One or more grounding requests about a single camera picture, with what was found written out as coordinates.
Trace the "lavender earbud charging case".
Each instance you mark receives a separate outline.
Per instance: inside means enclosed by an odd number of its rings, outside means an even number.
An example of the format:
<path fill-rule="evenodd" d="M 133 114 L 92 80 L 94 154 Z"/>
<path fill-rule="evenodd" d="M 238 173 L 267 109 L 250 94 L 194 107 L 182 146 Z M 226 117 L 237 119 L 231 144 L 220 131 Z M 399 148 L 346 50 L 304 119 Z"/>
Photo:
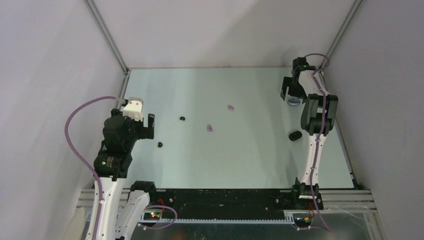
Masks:
<path fill-rule="evenodd" d="M 291 97 L 287 100 L 287 104 L 291 107 L 299 106 L 302 103 L 302 101 L 297 97 Z"/>

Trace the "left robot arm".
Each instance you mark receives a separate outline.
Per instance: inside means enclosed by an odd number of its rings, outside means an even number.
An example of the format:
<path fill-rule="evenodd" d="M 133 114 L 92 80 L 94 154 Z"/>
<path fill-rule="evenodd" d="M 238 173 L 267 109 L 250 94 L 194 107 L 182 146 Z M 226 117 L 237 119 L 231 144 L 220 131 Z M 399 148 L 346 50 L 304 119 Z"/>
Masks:
<path fill-rule="evenodd" d="M 136 181 L 127 197 L 123 213 L 119 213 L 121 194 L 133 160 L 132 150 L 138 140 L 152 140 L 155 115 L 148 114 L 147 126 L 141 114 L 113 109 L 105 120 L 103 141 L 94 160 L 98 175 L 87 240 L 129 240 L 138 225 L 142 211 L 158 202 L 152 181 Z"/>

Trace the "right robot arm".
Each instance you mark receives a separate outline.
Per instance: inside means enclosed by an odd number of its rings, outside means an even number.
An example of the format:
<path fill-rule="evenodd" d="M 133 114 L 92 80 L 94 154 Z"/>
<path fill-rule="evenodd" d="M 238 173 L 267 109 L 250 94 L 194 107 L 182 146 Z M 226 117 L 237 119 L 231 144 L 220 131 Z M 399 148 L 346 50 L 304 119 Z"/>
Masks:
<path fill-rule="evenodd" d="M 310 65 L 306 56 L 292 61 L 291 76 L 283 79 L 280 96 L 284 101 L 297 98 L 303 105 L 300 128 L 306 136 L 305 165 L 295 178 L 290 192 L 277 199 L 285 210 L 323 209 L 318 201 L 319 170 L 323 147 L 336 123 L 338 97 L 330 94 L 320 80 L 323 68 Z"/>

